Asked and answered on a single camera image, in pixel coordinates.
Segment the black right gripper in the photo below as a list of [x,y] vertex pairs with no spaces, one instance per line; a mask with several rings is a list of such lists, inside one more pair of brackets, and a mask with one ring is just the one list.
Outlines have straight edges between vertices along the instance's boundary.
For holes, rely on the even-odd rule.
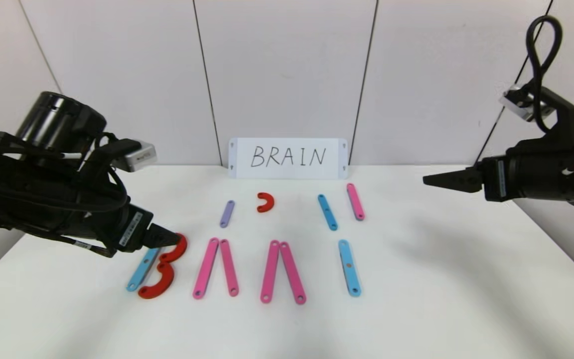
[[478,170],[460,170],[429,175],[424,184],[465,193],[481,191],[487,201],[504,202],[515,198],[565,201],[567,191],[561,178],[560,157],[512,155],[485,158]]

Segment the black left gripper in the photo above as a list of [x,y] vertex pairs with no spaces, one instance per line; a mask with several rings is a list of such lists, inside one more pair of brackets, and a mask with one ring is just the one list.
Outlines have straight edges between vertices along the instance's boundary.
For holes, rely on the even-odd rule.
[[131,203],[114,211],[98,213],[97,240],[109,250],[128,253],[143,246],[176,246],[181,241],[179,234],[151,223],[152,219],[152,212]]

